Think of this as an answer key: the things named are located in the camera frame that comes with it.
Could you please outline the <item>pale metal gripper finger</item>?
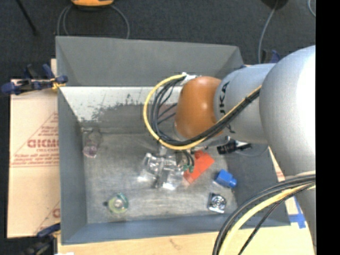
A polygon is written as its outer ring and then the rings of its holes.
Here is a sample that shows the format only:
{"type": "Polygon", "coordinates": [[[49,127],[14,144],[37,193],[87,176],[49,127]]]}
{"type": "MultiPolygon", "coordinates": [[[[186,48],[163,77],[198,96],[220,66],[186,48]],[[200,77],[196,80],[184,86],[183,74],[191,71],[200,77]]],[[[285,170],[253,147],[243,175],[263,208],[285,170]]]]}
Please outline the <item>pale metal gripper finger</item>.
{"type": "Polygon", "coordinates": [[[156,176],[156,179],[152,185],[154,189],[167,189],[168,188],[168,177],[170,174],[170,170],[163,169],[160,173],[156,176]]]}
{"type": "Polygon", "coordinates": [[[148,173],[159,173],[163,166],[163,158],[147,153],[144,157],[143,166],[148,173]]]}

